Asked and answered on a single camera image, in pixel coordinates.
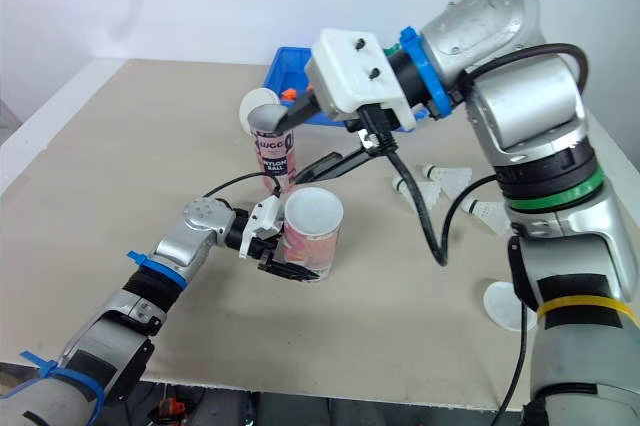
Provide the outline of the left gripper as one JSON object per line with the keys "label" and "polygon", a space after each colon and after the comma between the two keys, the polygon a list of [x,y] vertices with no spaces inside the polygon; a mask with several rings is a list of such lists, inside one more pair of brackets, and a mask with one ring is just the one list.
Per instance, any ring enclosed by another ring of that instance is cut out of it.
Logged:
{"label": "left gripper", "polygon": [[[314,93],[304,93],[298,97],[279,119],[276,131],[292,130],[321,111]],[[376,155],[376,148],[361,146],[344,156],[331,152],[302,169],[294,178],[295,183],[315,183],[341,177],[362,166]],[[287,280],[305,282],[319,280],[319,275],[304,266],[289,262],[279,262],[275,254],[277,239],[254,237],[249,245],[249,256],[257,261],[258,269]]]}

